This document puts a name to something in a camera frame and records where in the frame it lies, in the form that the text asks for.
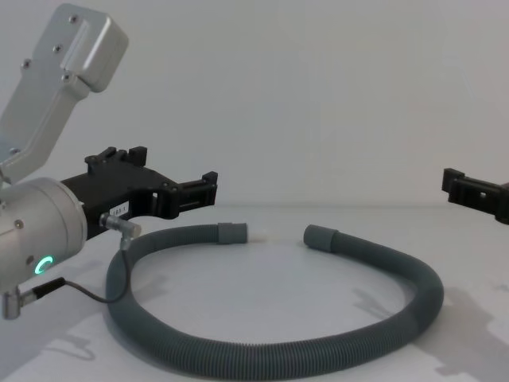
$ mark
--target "hose end cuff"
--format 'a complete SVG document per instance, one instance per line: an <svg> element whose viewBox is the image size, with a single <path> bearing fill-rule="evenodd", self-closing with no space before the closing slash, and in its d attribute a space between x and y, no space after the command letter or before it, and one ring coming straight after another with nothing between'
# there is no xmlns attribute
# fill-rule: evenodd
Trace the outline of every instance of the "hose end cuff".
<svg viewBox="0 0 509 382"><path fill-rule="evenodd" d="M318 251L331 252L332 238L337 233L336 229L311 224L304 231L304 244Z"/></svg>
<svg viewBox="0 0 509 382"><path fill-rule="evenodd" d="M245 244L247 243L247 224L219 223L217 224L219 239L217 244Z"/></svg>

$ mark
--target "silver connector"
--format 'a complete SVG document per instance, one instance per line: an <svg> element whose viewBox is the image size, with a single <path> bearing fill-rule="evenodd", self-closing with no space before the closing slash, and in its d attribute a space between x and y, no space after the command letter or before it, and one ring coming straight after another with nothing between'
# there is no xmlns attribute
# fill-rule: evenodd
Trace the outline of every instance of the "silver connector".
<svg viewBox="0 0 509 382"><path fill-rule="evenodd" d="M21 313L21 293L16 286L2 296L2 313L6 320L15 320Z"/></svg>
<svg viewBox="0 0 509 382"><path fill-rule="evenodd" d="M2 295L2 314L6 320L15 320L21 314L21 308L37 300L32 290L20 293L19 287L5 292Z"/></svg>
<svg viewBox="0 0 509 382"><path fill-rule="evenodd" d="M99 225L122 233L122 239L120 240L121 251L127 251L131 241L142 234L142 227L139 224L112 216L109 213L101 215L99 218Z"/></svg>

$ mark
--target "white table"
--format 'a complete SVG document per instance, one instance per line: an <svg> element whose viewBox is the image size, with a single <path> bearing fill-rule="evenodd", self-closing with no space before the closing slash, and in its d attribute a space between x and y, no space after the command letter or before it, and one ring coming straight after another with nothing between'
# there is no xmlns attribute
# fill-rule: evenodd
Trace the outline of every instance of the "white table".
<svg viewBox="0 0 509 382"><path fill-rule="evenodd" d="M301 242L319 224L405 251L441 276L445 305L412 345L313 380L509 380L509 227L454 205L435 208L215 207L177 220L142 218L145 231L247 222L267 243L178 248L136 266L138 301L185 332L229 341L289 341L344 332L401 309L409 288L358 263ZM23 288L57 275L103 294L119 237L101 235L83 252ZM104 305L65 287L0 322L0 380L202 380L136 354Z"/></svg>

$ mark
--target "label sticker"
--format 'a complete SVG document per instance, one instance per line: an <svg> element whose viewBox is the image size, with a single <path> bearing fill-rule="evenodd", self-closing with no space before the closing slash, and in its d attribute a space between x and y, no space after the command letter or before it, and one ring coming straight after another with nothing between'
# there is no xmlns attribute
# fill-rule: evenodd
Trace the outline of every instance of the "label sticker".
<svg viewBox="0 0 509 382"><path fill-rule="evenodd" d="M122 203L121 205L117 205L116 207L110 210L110 215L112 216L122 216L129 212L129 201Z"/></svg>

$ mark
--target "metal cylinder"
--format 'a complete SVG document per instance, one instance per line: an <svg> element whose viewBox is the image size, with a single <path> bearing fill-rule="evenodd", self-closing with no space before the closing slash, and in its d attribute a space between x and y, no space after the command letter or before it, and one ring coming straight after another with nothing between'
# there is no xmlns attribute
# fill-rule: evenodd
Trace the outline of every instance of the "metal cylinder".
<svg viewBox="0 0 509 382"><path fill-rule="evenodd" d="M0 192L0 293L77 254L87 239L80 202L49 178Z"/></svg>

